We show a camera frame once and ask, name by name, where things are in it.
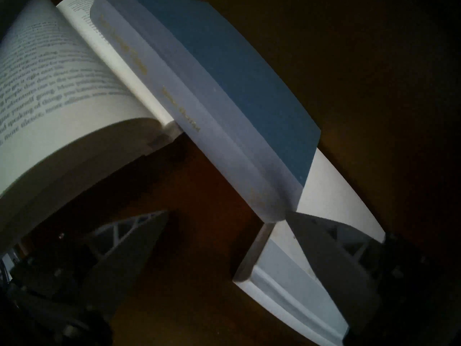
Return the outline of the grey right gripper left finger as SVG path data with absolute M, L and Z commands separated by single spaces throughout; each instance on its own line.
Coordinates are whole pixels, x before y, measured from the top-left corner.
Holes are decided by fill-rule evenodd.
M 169 219 L 156 211 L 60 237 L 11 270 L 11 301 L 46 345 L 113 345 L 109 325 Z

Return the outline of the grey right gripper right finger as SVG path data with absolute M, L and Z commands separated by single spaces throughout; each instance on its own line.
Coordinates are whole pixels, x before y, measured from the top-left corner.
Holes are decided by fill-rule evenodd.
M 348 324 L 345 345 L 454 345 L 454 278 L 414 244 L 294 211 L 288 225 Z

